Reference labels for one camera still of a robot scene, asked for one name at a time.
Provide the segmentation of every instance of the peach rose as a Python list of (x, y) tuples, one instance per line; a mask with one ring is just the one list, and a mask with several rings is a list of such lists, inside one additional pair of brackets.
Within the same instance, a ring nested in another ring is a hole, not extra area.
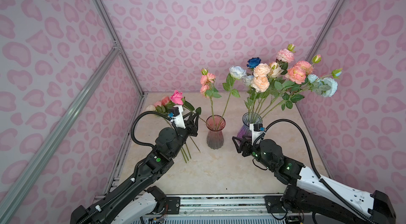
[(277, 59), (284, 61), (284, 62), (293, 62), (294, 60), (294, 55), (291, 51), (289, 51), (288, 49), (281, 49), (280, 51), (278, 51), (277, 53)]
[(255, 88), (256, 92), (265, 92), (269, 87), (269, 81), (267, 77), (259, 76), (254, 77), (251, 86)]
[(297, 66), (297, 65), (300, 66), (302, 69), (304, 69), (306, 74), (311, 74), (313, 72), (313, 66), (311, 66), (311, 64), (309, 62), (299, 61), (294, 66)]
[(267, 64), (258, 64), (254, 68), (254, 76), (255, 77), (265, 77), (269, 72), (271, 71), (271, 68)]
[(295, 65), (287, 70), (285, 77), (297, 84), (302, 84), (306, 79), (306, 71), (299, 65)]

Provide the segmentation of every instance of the glass vase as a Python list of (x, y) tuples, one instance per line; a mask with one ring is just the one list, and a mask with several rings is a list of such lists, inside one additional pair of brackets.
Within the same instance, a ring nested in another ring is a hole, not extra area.
[(242, 136), (249, 136), (251, 137), (251, 130), (250, 130), (250, 123), (251, 124), (261, 124), (262, 123), (262, 118), (260, 115), (258, 115), (257, 113), (254, 114), (249, 114), (245, 113), (242, 116), (242, 127), (240, 129), (240, 131), (237, 134), (237, 137), (242, 138)]
[(209, 133), (207, 134), (207, 145), (212, 149), (219, 149), (224, 144), (224, 137), (222, 130), (226, 126), (226, 121), (220, 115), (211, 115), (206, 120), (206, 126), (209, 129)]

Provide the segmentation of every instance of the marble tabletop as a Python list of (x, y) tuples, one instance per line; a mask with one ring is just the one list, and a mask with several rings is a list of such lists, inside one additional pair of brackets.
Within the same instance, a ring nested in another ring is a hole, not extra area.
[[(149, 93), (142, 111), (148, 105), (154, 104), (171, 94), (172, 92)], [(227, 92), (220, 94), (223, 97), (214, 100), (214, 113), (219, 115), (222, 114), (228, 97)], [(194, 137), (193, 140), (200, 152), (189, 138), (186, 143), (192, 157), (191, 160), (185, 163), (182, 154), (179, 153), (174, 159), (175, 164), (154, 185), (160, 187), (166, 194), (283, 193), (286, 185), (278, 181), (272, 172), (260, 170), (253, 166), (252, 157), (243, 157), (236, 151), (231, 138), (237, 135), (242, 126), (241, 118), (247, 112), (244, 105), (247, 94), (240, 94), (240, 98), (231, 96), (224, 115), (226, 120), (226, 126), (223, 130), (224, 145), (216, 150), (207, 146), (208, 129), (202, 120), (199, 120), (198, 136)], [(185, 93), (184, 96), (194, 107), (202, 108), (201, 117), (203, 119), (206, 120), (211, 115), (209, 99), (204, 98), (200, 93)], [(320, 174), (328, 176), (296, 106), (294, 105), (291, 110), (285, 109), (284, 111), (277, 107), (264, 118), (263, 125), (267, 126), (280, 118), (290, 119), (303, 129), (308, 138), (317, 170)], [(164, 119), (156, 115), (147, 115), (139, 121), (135, 137), (139, 141), (155, 144), (160, 130), (165, 127), (168, 127), (168, 124)], [(293, 125), (286, 122), (277, 123), (268, 131), (266, 138), (270, 138), (280, 145), (285, 156), (303, 162), (307, 166), (310, 165), (302, 135)], [(145, 158), (150, 150), (151, 148), (148, 146), (140, 146), (131, 142), (121, 172), (120, 182), (133, 173), (134, 165)]]

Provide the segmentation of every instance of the blue rose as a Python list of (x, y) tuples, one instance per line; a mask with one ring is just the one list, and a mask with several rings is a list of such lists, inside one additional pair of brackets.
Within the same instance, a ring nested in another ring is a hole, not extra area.
[(251, 58), (250, 60), (248, 60), (247, 67), (248, 68), (255, 68), (260, 63), (261, 63), (260, 58)]

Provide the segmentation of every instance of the pink leopard print wallpaper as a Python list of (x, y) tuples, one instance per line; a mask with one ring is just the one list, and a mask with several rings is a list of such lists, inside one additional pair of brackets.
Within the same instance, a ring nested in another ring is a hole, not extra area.
[(76, 207), (91, 205), (106, 186), (137, 100), (117, 58), (10, 223), (69, 223)]
[(111, 47), (91, 0), (0, 0), (0, 201)]
[(200, 69), (306, 57), (336, 0), (103, 0), (145, 91), (199, 90)]
[(334, 179), (388, 194), (406, 223), (406, 0), (349, 0), (318, 73), (343, 67), (332, 98), (298, 103)]

